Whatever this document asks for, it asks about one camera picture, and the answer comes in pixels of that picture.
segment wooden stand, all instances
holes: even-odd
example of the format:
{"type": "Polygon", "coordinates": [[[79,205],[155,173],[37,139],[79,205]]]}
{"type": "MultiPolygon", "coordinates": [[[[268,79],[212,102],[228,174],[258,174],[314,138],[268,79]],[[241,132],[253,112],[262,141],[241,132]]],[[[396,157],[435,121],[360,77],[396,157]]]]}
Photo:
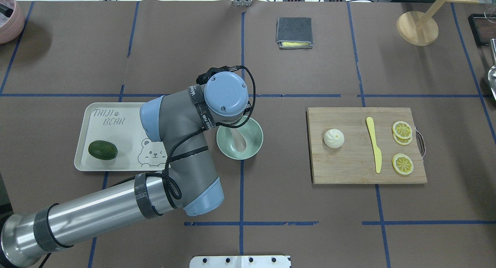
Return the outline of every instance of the wooden stand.
{"type": "Polygon", "coordinates": [[[417,46],[427,46],[436,41],[439,28],[432,16],[445,2],[478,3],[477,1],[467,0],[436,0],[425,13],[419,11],[406,12],[396,22],[396,28],[401,37],[406,42],[417,46]]]}

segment blue tape line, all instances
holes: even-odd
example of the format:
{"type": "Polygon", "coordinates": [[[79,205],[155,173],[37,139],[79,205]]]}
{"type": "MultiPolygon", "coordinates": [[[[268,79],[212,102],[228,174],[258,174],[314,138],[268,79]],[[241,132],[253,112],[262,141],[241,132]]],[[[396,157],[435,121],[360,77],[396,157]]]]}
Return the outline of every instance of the blue tape line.
{"type": "Polygon", "coordinates": [[[455,6],[451,3],[451,11],[453,12],[453,18],[455,19],[456,29],[458,31],[458,36],[460,36],[460,42],[462,43],[463,51],[465,53],[465,57],[467,58],[468,66],[470,67],[470,72],[472,72],[472,78],[475,83],[475,87],[477,88],[477,92],[479,93],[480,103],[482,104],[482,108],[484,109],[484,114],[486,114],[487,124],[489,125],[489,129],[491,130],[491,134],[493,135],[494,143],[496,144],[496,134],[494,133],[493,124],[491,123],[491,118],[489,118],[489,113],[487,112],[486,103],[484,102],[484,98],[482,97],[482,91],[477,82],[477,77],[475,76],[475,71],[472,66],[472,61],[470,60],[470,56],[468,55],[467,47],[465,46],[465,41],[463,40],[462,31],[460,30],[460,26],[458,25],[458,19],[456,17],[455,6]]]}
{"type": "Polygon", "coordinates": [[[391,268],[389,259],[388,237],[386,236],[386,225],[384,224],[384,214],[382,213],[381,191],[379,185],[375,185],[375,195],[377,197],[377,208],[379,208],[379,218],[381,219],[382,242],[384,243],[384,253],[386,254],[387,268],[391,268]]]}
{"type": "Polygon", "coordinates": [[[239,226],[238,221],[195,221],[185,222],[184,226],[239,226]]]}
{"type": "MultiPolygon", "coordinates": [[[[107,180],[109,178],[109,172],[105,171],[105,175],[103,176],[103,184],[102,184],[102,190],[107,188],[107,180]]],[[[90,250],[90,258],[88,259],[88,268],[91,268],[93,265],[93,257],[95,256],[95,248],[96,248],[96,238],[93,238],[93,241],[91,242],[91,250],[90,250]]]]}
{"type": "Polygon", "coordinates": [[[131,29],[131,37],[129,38],[129,49],[127,50],[127,57],[131,55],[131,47],[133,46],[133,38],[134,38],[134,28],[136,28],[136,19],[138,18],[138,8],[140,6],[140,2],[136,1],[136,8],[134,10],[134,20],[133,20],[133,28],[131,29]]]}
{"type": "MultiPolygon", "coordinates": [[[[241,65],[245,65],[245,13],[241,13],[241,65]]],[[[245,80],[244,69],[241,69],[241,79],[245,80]]]]}
{"type": "Polygon", "coordinates": [[[0,95],[3,92],[3,89],[5,88],[5,83],[7,83],[7,78],[9,77],[10,69],[12,68],[12,64],[14,63],[14,58],[16,58],[17,50],[19,49],[19,44],[21,43],[22,36],[24,35],[24,31],[26,30],[26,26],[29,21],[29,17],[31,16],[31,12],[33,10],[34,6],[34,1],[31,2],[31,6],[29,7],[28,15],[26,16],[26,20],[24,21],[24,27],[22,28],[21,33],[19,34],[19,38],[16,43],[16,47],[14,48],[14,52],[12,53],[12,56],[10,57],[10,62],[9,66],[7,67],[7,72],[5,72],[5,77],[3,78],[2,86],[0,86],[0,95]]]}
{"type": "Polygon", "coordinates": [[[119,102],[122,102],[122,97],[124,95],[124,86],[125,84],[121,86],[121,92],[119,93],[119,102]]]}
{"type": "Polygon", "coordinates": [[[291,93],[287,95],[280,95],[276,93],[263,93],[261,95],[257,95],[257,98],[340,98],[340,94],[299,94],[299,93],[291,93]]]}
{"type": "MultiPolygon", "coordinates": [[[[318,224],[317,221],[244,221],[243,226],[313,226],[318,224]]],[[[240,226],[238,221],[195,221],[185,222],[184,226],[240,226]]]]}
{"type": "Polygon", "coordinates": [[[351,30],[351,40],[353,42],[353,52],[355,54],[355,64],[356,64],[356,75],[358,75],[358,81],[360,82],[359,85],[360,85],[360,97],[362,99],[362,107],[365,107],[365,97],[363,96],[363,84],[362,84],[362,75],[360,74],[360,69],[358,68],[358,52],[356,51],[357,49],[357,43],[355,41],[355,30],[353,28],[353,20],[352,20],[352,17],[351,17],[351,7],[350,7],[350,3],[347,2],[346,3],[346,6],[348,7],[348,18],[350,19],[350,30],[351,30]]]}
{"type": "Polygon", "coordinates": [[[88,260],[88,268],[91,268],[93,266],[93,256],[95,255],[95,247],[96,247],[96,238],[93,238],[93,241],[91,242],[91,250],[90,250],[90,258],[88,260]]]}
{"type": "Polygon", "coordinates": [[[245,218],[245,161],[241,160],[240,164],[240,176],[239,176],[239,255],[243,255],[243,223],[245,218]]]}
{"type": "Polygon", "coordinates": [[[312,226],[318,223],[317,221],[245,221],[243,224],[246,226],[312,226]]]}
{"type": "Polygon", "coordinates": [[[161,97],[170,93],[2,93],[0,97],[161,97]]]}
{"type": "Polygon", "coordinates": [[[480,95],[357,95],[364,98],[480,98],[480,95]]]}
{"type": "Polygon", "coordinates": [[[109,179],[109,172],[105,171],[105,175],[103,176],[103,184],[102,184],[102,190],[107,188],[107,181],[109,179]]]}
{"type": "Polygon", "coordinates": [[[2,97],[119,97],[116,93],[2,93],[2,97]]]}
{"type": "Polygon", "coordinates": [[[496,224],[496,220],[394,220],[362,221],[362,225],[496,224]]]}

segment pink pot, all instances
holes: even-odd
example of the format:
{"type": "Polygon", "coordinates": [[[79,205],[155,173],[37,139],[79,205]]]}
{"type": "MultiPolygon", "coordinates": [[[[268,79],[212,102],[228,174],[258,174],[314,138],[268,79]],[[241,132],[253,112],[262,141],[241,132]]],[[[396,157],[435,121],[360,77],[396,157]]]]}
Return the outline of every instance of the pink pot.
{"type": "MultiPolygon", "coordinates": [[[[0,0],[0,3],[14,9],[14,13],[10,18],[7,18],[7,22],[3,22],[0,19],[0,44],[3,44],[18,37],[24,27],[25,17],[16,0],[0,0]]],[[[5,20],[4,15],[0,14],[0,17],[5,20]]]]}

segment cutting board handle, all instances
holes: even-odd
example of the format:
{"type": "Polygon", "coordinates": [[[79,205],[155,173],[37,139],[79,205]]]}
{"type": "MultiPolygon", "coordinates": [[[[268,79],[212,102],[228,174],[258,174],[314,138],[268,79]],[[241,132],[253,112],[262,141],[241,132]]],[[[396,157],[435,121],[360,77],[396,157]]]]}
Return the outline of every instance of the cutting board handle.
{"type": "Polygon", "coordinates": [[[424,137],[422,134],[417,130],[417,127],[415,127],[415,136],[418,139],[418,143],[420,144],[420,147],[418,148],[420,150],[420,155],[422,155],[422,159],[424,159],[425,156],[425,141],[424,137]]]}

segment green bowl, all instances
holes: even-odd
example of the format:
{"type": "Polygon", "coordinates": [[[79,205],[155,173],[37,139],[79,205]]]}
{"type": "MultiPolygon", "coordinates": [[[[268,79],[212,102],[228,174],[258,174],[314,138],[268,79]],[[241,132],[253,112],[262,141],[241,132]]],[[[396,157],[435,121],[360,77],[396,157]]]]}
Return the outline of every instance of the green bowl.
{"type": "MultiPolygon", "coordinates": [[[[246,116],[241,117],[238,123],[245,121],[246,116]]],[[[234,148],[233,135],[228,127],[220,126],[217,130],[217,146],[220,151],[227,157],[235,160],[243,160],[253,157],[260,148],[262,148],[262,143],[264,141],[264,132],[262,127],[257,121],[250,118],[242,127],[237,128],[239,133],[243,135],[246,139],[246,150],[238,152],[234,148]]]]}

